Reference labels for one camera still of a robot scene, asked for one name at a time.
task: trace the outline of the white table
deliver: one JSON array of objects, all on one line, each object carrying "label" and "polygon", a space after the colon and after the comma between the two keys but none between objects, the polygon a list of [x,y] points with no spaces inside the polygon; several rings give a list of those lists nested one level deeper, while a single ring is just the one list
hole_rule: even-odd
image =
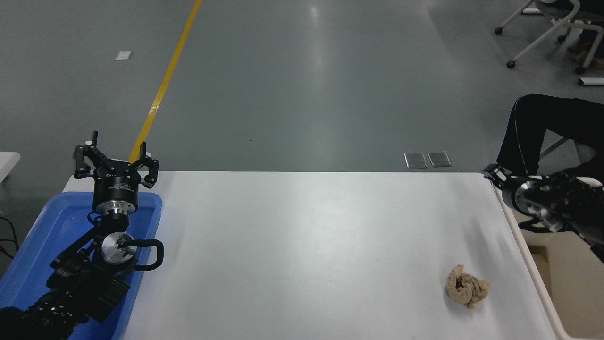
[{"label": "white table", "polygon": [[[160,172],[152,191],[165,259],[124,339],[556,337],[480,174]],[[456,264],[491,283],[473,310],[445,292]]]}]

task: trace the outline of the metal floor plate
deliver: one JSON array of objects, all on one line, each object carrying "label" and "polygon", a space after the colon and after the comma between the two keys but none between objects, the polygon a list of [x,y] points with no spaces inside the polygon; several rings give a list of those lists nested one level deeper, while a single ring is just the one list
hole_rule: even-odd
[{"label": "metal floor plate", "polygon": [[428,157],[430,158],[430,163],[435,168],[442,168],[445,166],[451,166],[451,160],[446,152],[429,152]]},{"label": "metal floor plate", "polygon": [[405,154],[405,162],[407,163],[407,168],[410,169],[425,169],[428,167],[426,165],[426,158],[423,154]]}]

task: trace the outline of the black pants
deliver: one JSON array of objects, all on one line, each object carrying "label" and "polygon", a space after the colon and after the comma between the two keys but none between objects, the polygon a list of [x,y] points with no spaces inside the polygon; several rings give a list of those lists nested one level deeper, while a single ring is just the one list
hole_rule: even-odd
[{"label": "black pants", "polygon": [[604,105],[583,99],[529,94],[512,108],[497,163],[515,175],[534,175],[545,131],[550,130],[595,149],[598,154],[574,169],[579,176],[604,181]]}]

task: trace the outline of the person's leg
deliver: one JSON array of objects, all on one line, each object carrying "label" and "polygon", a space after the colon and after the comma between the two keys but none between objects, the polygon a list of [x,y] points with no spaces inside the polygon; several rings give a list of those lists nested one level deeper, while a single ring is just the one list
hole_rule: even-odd
[{"label": "person's leg", "polygon": [[604,105],[582,99],[529,94],[512,108],[497,163],[516,175],[536,174],[545,131],[604,151],[602,127],[597,124]]}]

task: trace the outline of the chair leg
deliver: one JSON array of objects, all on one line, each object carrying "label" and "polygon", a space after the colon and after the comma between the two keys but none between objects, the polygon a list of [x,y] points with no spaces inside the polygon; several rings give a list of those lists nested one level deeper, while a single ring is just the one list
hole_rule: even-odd
[{"label": "chair leg", "polygon": [[588,68],[589,65],[591,64],[591,61],[594,59],[594,54],[596,53],[596,50],[598,49],[598,46],[600,45],[601,41],[602,41],[602,36],[604,35],[604,30],[602,29],[602,27],[598,26],[598,25],[590,25],[593,26],[594,31],[597,32],[597,36],[594,39],[594,43],[592,44],[591,48],[590,48],[590,52],[587,54],[587,57],[585,58],[585,61],[583,62],[583,67],[584,68]]},{"label": "chair leg", "polygon": [[559,140],[555,141],[552,145],[548,146],[547,148],[545,148],[545,150],[541,151],[541,153],[539,154],[539,159],[543,159],[543,157],[551,154],[552,151],[558,149],[562,144],[566,143],[567,140],[568,138],[566,137],[560,137]]},{"label": "chair leg", "polygon": [[574,18],[575,15],[577,15],[577,12],[579,12],[579,3],[577,0],[570,0],[570,2],[573,3],[573,5],[574,5],[573,10],[568,15],[566,15],[566,17],[558,20],[554,24],[554,26],[552,26],[549,30],[547,30],[545,33],[543,33],[542,36],[538,37],[537,40],[533,41],[529,46],[526,46],[526,48],[523,49],[516,56],[514,56],[514,58],[512,58],[512,60],[508,61],[506,63],[508,68],[513,68],[514,65],[516,64],[516,61],[518,61],[518,59],[520,59],[520,57],[522,57],[526,52],[532,50],[535,46],[539,45],[543,40],[547,39],[549,36],[554,34],[558,28],[561,28],[564,25],[573,24],[570,21]]},{"label": "chair leg", "polygon": [[597,32],[596,38],[594,39],[594,43],[591,45],[590,51],[587,53],[587,57],[585,58],[585,61],[583,61],[583,65],[581,65],[575,69],[575,72],[577,74],[583,74],[585,72],[585,70],[589,67],[589,65],[591,64],[591,61],[594,59],[594,54],[596,53],[596,50],[598,49],[598,46],[600,45],[600,43],[602,41],[602,37],[604,36],[604,29],[602,29],[602,27],[598,26],[598,25],[577,24],[576,22],[567,22],[566,26],[574,27],[574,28],[582,28],[584,30],[591,30],[591,31]]},{"label": "chair leg", "polygon": [[495,29],[495,33],[497,35],[501,34],[501,31],[503,30],[503,28],[510,23],[510,21],[514,20],[515,17],[519,16],[520,14],[522,14],[522,11],[527,8],[528,6],[530,6],[535,0],[528,0],[526,4],[522,5],[522,7],[520,7],[516,12],[514,12],[514,14],[512,14],[509,18],[507,18],[503,23],[501,23],[501,25],[499,27],[497,27]]}]

